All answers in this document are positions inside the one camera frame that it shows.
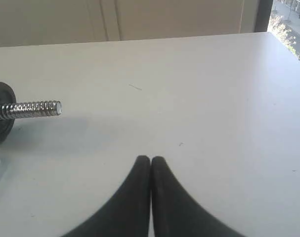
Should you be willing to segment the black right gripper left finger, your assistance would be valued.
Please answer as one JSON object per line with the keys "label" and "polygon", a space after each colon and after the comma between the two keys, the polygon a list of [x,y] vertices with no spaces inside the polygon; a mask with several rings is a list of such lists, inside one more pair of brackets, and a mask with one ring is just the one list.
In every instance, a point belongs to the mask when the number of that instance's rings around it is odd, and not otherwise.
{"label": "black right gripper left finger", "polygon": [[111,198],[66,237],[147,237],[150,219],[150,159],[138,156]]}

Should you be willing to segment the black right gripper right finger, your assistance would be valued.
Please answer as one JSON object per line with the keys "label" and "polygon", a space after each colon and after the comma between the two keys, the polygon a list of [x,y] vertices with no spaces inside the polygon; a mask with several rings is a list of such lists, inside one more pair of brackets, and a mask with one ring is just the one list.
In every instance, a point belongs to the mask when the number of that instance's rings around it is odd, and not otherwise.
{"label": "black right gripper right finger", "polygon": [[234,237],[235,231],[203,209],[178,182],[166,160],[151,165],[153,227],[156,237]]}

